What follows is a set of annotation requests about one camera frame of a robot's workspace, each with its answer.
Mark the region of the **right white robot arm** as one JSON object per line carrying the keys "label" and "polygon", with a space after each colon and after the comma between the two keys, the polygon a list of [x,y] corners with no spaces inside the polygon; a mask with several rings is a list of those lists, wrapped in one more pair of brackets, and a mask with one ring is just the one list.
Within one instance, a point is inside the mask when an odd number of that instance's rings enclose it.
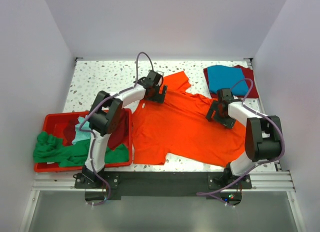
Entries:
{"label": "right white robot arm", "polygon": [[263,161],[273,161],[284,151],[284,137],[278,116],[268,116],[248,107],[241,99],[236,99],[230,88],[217,91],[206,115],[208,121],[232,129],[236,122],[245,126],[244,152],[227,164],[220,178],[215,182],[223,186],[232,179],[247,175],[247,171]]}

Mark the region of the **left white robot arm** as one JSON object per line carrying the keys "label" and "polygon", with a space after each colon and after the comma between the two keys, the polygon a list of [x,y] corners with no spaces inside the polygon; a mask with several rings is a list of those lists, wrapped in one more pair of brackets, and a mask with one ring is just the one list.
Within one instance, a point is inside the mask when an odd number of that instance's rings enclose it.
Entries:
{"label": "left white robot arm", "polygon": [[123,108],[142,99],[163,103],[167,92],[163,82],[163,74],[149,70],[148,75],[135,81],[132,87],[111,94],[98,92],[85,119],[89,122],[89,129],[83,129],[82,125],[79,127],[80,131],[89,132],[91,137],[88,157],[78,182],[92,187],[106,183],[103,179],[106,149],[118,127]]}

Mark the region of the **orange t shirt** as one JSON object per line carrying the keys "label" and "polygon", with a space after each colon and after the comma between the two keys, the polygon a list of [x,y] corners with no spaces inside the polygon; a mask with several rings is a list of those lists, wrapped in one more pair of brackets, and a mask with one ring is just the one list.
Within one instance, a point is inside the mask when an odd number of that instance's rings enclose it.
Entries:
{"label": "orange t shirt", "polygon": [[236,122],[227,129],[206,114],[214,101],[191,94],[186,74],[181,71],[164,79],[163,103],[141,100],[132,115],[133,161],[163,165],[167,154],[225,167],[245,151],[246,128]]}

